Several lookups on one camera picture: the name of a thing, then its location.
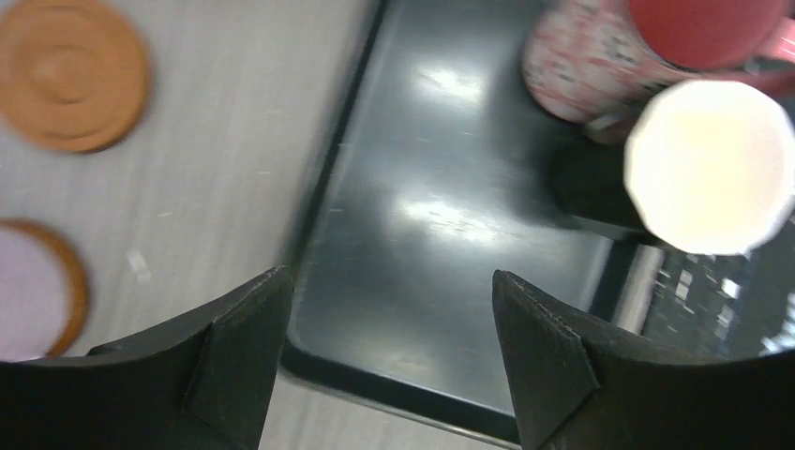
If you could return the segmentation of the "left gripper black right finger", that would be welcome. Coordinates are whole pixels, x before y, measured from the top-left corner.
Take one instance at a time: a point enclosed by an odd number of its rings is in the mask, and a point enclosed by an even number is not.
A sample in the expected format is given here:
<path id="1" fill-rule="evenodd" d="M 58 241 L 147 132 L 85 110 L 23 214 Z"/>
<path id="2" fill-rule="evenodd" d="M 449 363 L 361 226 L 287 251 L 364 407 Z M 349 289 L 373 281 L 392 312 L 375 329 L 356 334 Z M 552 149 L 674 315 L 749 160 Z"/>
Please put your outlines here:
<path id="1" fill-rule="evenodd" d="M 629 333 L 514 273 L 492 277 L 525 449 L 790 449 L 794 354 L 700 356 Z"/>

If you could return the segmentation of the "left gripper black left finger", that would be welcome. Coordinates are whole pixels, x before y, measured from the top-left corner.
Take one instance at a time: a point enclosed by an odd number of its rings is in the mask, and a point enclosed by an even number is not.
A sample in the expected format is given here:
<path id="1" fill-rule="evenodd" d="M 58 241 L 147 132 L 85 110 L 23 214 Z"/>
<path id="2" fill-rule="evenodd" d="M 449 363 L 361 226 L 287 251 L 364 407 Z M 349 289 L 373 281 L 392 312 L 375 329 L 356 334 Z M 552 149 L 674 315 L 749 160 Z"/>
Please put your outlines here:
<path id="1" fill-rule="evenodd" d="M 255 449 L 293 281 L 278 266 L 79 357 L 1 366 L 5 449 Z"/>

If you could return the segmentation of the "dark wooden coaster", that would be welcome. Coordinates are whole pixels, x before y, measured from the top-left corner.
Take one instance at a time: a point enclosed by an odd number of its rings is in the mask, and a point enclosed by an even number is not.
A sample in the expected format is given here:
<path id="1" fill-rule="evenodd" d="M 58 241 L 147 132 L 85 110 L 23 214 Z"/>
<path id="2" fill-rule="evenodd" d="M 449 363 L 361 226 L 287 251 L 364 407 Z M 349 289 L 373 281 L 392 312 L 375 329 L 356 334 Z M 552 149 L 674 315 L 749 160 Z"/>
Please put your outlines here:
<path id="1" fill-rule="evenodd" d="M 18 231 L 37 239 L 50 250 L 62 267 L 68 288 L 68 321 L 58 342 L 45 356 L 36 359 L 61 356 L 82 333 L 89 310 L 89 283 L 79 254 L 59 233 L 35 221 L 3 218 L 1 230 L 3 228 Z"/>

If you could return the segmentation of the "lilac mug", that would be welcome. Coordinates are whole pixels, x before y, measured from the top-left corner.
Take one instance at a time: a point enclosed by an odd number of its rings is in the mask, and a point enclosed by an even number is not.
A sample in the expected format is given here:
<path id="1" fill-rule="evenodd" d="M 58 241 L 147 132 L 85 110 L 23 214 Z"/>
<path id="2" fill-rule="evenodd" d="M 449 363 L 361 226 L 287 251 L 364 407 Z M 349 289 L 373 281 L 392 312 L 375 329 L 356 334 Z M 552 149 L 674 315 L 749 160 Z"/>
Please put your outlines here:
<path id="1" fill-rule="evenodd" d="M 68 285 L 50 250 L 22 232 L 1 230 L 1 359 L 45 356 L 68 322 Z"/>

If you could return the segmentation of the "brown wooden coaster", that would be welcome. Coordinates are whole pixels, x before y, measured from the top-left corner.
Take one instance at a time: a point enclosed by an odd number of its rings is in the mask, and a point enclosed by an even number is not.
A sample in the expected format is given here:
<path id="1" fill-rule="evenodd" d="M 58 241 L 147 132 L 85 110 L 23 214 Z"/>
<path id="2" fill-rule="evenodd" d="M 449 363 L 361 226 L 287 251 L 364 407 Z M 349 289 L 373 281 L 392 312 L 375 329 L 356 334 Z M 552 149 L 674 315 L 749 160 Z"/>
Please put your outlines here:
<path id="1" fill-rule="evenodd" d="M 143 35 L 103 1 L 15 1 L 1 13 L 1 118 L 60 152 L 101 151 L 143 116 Z"/>

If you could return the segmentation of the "black serving tray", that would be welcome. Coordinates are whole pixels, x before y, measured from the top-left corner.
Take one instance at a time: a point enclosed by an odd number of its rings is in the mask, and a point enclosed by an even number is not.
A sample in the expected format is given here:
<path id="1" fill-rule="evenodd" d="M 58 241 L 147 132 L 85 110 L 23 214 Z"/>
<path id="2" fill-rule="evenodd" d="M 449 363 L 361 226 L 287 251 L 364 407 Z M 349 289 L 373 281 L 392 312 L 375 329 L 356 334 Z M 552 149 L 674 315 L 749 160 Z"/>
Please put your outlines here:
<path id="1" fill-rule="evenodd" d="M 725 357 L 794 343 L 794 228 L 742 257 L 571 230 L 543 171 L 581 144 L 519 72 L 541 1 L 381 1 L 301 229 L 283 368 L 519 446 L 491 306 L 505 269 L 635 333 Z"/>

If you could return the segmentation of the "pink mug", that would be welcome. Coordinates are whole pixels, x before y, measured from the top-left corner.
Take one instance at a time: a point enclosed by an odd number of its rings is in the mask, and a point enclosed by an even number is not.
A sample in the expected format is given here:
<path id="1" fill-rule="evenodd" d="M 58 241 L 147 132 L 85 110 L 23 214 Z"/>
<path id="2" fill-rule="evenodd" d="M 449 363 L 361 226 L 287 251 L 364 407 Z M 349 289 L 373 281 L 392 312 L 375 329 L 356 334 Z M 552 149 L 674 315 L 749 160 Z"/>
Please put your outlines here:
<path id="1" fill-rule="evenodd" d="M 650 98 L 682 81 L 737 81 L 774 98 L 794 94 L 789 68 L 694 71 L 665 63 L 645 48 L 625 13 L 622 1 L 559 1 L 539 19 L 522 55 L 534 100 L 583 125 L 597 143 L 625 139 Z"/>

